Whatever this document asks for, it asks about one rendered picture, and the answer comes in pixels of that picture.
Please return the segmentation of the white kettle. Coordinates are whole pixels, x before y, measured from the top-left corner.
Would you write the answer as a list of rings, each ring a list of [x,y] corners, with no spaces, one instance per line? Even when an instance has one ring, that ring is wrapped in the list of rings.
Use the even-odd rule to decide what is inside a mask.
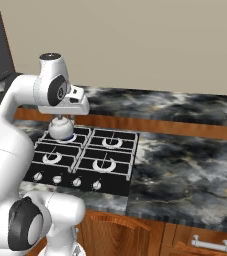
[[[73,135],[73,123],[66,117],[54,118],[48,128],[49,134],[53,139],[65,140]]]

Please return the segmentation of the black gas hob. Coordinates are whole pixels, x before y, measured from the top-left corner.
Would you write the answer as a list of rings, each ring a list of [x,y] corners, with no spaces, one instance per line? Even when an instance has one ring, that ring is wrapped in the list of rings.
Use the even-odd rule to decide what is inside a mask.
[[[25,176],[28,182],[127,196],[139,134],[130,131],[76,126],[70,139],[55,140],[45,132],[35,143],[35,154]],[[34,180],[40,172],[42,179]],[[53,177],[62,181],[54,184]],[[81,179],[75,187],[73,181]],[[93,183],[100,181],[100,190]]]

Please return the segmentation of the wooden cupboard door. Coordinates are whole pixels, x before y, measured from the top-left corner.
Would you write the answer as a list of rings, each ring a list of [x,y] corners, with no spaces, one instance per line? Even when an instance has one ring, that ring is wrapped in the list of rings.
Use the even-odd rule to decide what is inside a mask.
[[[159,256],[164,224],[88,210],[77,228],[87,256]]]

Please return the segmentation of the wooden drawer front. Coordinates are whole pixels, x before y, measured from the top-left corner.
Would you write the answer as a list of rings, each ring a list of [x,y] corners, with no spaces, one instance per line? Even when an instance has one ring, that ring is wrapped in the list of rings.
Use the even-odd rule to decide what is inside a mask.
[[[160,256],[227,256],[226,252],[192,246],[191,240],[194,235],[198,235],[201,241],[216,244],[227,240],[226,232],[166,224]]]

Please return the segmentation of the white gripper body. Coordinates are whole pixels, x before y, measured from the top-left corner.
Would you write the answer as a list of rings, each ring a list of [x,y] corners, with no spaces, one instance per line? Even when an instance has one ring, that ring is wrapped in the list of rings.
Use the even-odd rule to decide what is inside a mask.
[[[42,114],[88,115],[90,106],[86,97],[81,100],[74,97],[65,97],[57,106],[39,106],[38,110]]]

